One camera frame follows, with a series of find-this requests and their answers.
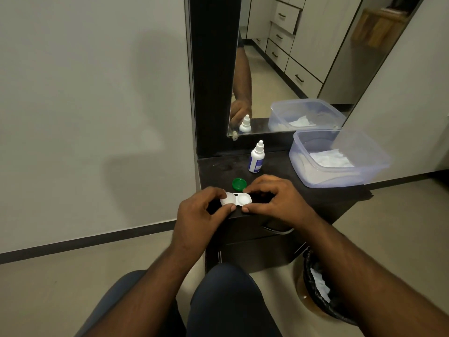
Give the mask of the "person's right hand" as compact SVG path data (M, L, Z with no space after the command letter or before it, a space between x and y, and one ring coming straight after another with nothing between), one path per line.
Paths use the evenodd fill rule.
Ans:
M261 175L243 191L247 194L270 193L274 197L268 202L276 209L276 219L284 221L295 230L318 220L318 215L303 199L293 183L273 175Z

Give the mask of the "person's left hand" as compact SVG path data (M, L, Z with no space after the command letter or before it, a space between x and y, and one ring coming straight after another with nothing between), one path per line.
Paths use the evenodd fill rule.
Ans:
M221 198L226 198L223 189L207 187L179 204L170 244L177 255L192 262L199 260L219 227L210 223L207 208L210 202Z

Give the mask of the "white contact lens case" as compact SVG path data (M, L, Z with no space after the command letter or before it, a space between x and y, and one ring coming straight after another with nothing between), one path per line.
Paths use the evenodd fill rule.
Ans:
M226 192L226 198L221 198L220 203L223 205L233 204L235 206L245 206L252 203L251 196L247 193L231 193Z

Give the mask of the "person's left forearm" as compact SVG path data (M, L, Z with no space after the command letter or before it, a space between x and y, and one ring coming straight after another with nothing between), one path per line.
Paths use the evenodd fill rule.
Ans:
M83 337L156 337L196 262L177 255L169 246Z

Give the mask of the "person's right forearm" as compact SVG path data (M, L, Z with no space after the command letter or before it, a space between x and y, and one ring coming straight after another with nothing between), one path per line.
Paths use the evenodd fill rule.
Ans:
M315 215L298 225L366 337L449 337L449 315Z

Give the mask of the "white dropper bottle blue label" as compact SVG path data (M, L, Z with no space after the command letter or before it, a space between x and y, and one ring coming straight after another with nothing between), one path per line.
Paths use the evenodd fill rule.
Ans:
M260 140L250 153L248 170L251 173L258 173L261 170L264 158L265 158L264 142L263 140Z

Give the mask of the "person's right leg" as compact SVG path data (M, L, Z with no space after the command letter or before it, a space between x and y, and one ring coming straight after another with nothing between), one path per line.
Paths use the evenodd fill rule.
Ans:
M282 337L253 278L230 263L214 266L195 290L187 337Z

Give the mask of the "brown waste bin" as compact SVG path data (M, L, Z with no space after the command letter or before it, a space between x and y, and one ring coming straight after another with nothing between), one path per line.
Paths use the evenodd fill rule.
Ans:
M314 302L314 296L309 292L306 287L306 281L304 280L305 271L301 271L300 276L296 282L296 292L297 295L305 306L305 308L313 313L315 316L320 317L325 320L330 320L331 316L329 316L326 312L324 312L317 304Z

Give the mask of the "crumpled white tissue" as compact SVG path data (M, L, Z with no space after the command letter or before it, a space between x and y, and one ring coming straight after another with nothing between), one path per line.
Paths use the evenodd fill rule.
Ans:
M325 281L323 280L322 274L313 268L310 268L310 271L319 294L327 303L330 303L329 297L330 288L326 285Z

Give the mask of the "black bin bag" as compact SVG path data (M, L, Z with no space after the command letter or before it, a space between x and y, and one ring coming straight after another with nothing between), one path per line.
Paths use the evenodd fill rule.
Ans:
M301 302L312 313L328 321L358 326L334 281L310 247L304 251L303 258L302 272L296 284Z

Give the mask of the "clear plastic container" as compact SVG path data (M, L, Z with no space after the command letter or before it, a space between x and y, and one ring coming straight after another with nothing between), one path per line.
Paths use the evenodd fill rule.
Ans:
M323 168L309 155L333 149L339 149L355 167ZM389 155L366 134L344 128L294 132L289 158L300 180L311 188L366 185L391 163Z

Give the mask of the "dark wooden vanity unit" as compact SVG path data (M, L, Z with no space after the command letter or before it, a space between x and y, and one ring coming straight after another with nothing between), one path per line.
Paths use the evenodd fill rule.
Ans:
M272 174L293 185L328 223L333 224L357 202L369 200L367 186L309 188L294 171L288 151L293 133L243 135L237 141L227 136L233 73L239 32L241 0L186 0L193 69L194 128L201 189L233 190L232 181L248 183L258 174L248 171L250 152L259 140L266 157L261 174ZM277 235L262 228L286 231L287 226L263 215L242 213L237 208L219 227L205 252L206 272L230 262L249 273L293 262L307 247L303 237L292 232Z

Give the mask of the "wall mirror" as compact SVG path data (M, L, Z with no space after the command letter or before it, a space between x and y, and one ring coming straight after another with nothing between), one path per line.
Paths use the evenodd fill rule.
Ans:
M227 135L339 128L422 0L241 0Z

